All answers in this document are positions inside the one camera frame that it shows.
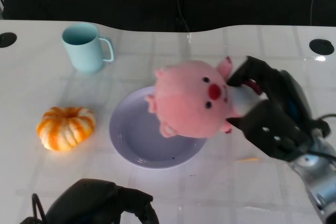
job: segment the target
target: white table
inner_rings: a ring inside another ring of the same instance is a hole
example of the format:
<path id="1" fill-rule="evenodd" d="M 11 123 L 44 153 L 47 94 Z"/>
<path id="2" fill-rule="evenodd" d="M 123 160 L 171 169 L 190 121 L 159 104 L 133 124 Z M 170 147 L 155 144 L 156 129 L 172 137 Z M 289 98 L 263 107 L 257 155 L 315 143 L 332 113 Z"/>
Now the white table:
<path id="1" fill-rule="evenodd" d="M 188 59 L 215 66 L 227 55 L 236 67 L 251 55 L 288 70 L 304 87 L 314 115 L 335 112 L 336 52 L 319 61 L 308 44 L 325 38 L 336 46 L 336 28 L 234 26 L 189 35 L 98 25 L 100 33 L 112 39 L 116 59 L 100 73 L 85 76 L 71 66 L 61 42 L 70 24 L 0 22 L 0 32 L 18 36 L 15 44 L 0 49 L 1 223 L 31 216 L 33 192 L 47 210 L 80 178 L 110 180 L 153 195 L 161 224 L 319 223 L 298 176 L 261 153 L 238 130 L 209 140 L 181 166 L 149 170 L 116 153 L 108 123 L 126 95 L 153 84 L 154 69 Z M 50 152 L 40 143 L 36 125 L 50 107 L 69 105 L 92 109 L 97 130 L 69 153 Z M 336 144 L 334 136 L 329 141 Z M 249 157 L 260 161 L 237 161 Z M 124 214 L 122 223 L 140 222 Z"/>

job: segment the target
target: purple plate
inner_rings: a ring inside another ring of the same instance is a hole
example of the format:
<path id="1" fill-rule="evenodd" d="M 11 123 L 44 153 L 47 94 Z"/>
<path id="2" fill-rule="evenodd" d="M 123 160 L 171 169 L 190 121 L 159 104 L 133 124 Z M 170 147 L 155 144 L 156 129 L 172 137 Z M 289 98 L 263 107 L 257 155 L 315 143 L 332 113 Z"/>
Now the purple plate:
<path id="1" fill-rule="evenodd" d="M 146 168 L 169 168 L 195 156 L 206 139 L 163 137 L 159 121 L 148 112 L 144 99 L 153 92 L 154 87 L 143 88 L 119 103 L 110 121 L 110 137 L 117 152 L 131 163 Z"/>

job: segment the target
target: plush pig snout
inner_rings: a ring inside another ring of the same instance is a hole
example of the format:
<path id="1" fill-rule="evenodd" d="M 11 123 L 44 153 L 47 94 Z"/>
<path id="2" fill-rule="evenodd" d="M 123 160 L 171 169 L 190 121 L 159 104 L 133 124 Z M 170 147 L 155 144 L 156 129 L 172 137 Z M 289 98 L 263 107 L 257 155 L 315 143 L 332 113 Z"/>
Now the plush pig snout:
<path id="1" fill-rule="evenodd" d="M 221 89 L 217 84 L 211 84 L 209 86 L 208 93 L 209 93 L 209 97 L 212 100 L 217 100 L 222 94 Z"/>

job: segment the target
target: mug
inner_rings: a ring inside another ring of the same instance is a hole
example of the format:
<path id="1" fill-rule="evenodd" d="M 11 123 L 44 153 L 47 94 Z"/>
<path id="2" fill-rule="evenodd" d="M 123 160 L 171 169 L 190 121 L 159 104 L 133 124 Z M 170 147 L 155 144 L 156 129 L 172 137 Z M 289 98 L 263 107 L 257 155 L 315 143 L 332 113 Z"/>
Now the mug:
<path id="1" fill-rule="evenodd" d="M 113 61 L 112 42 L 99 36 L 98 28 L 90 23 L 78 23 L 64 30 L 64 46 L 72 65 L 80 72 L 96 73 L 103 67 L 104 61 Z M 107 42 L 111 58 L 103 59 L 101 40 Z"/>

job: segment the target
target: small pumpkin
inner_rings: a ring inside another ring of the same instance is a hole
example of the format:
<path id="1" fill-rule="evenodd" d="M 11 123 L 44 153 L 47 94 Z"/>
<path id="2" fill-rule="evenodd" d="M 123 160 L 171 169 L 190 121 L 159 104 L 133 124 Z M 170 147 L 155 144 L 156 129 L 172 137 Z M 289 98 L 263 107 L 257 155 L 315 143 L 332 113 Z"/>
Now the small pumpkin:
<path id="1" fill-rule="evenodd" d="M 87 139 L 95 130 L 94 114 L 83 107 L 52 107 L 37 126 L 45 148 L 68 151 Z"/>

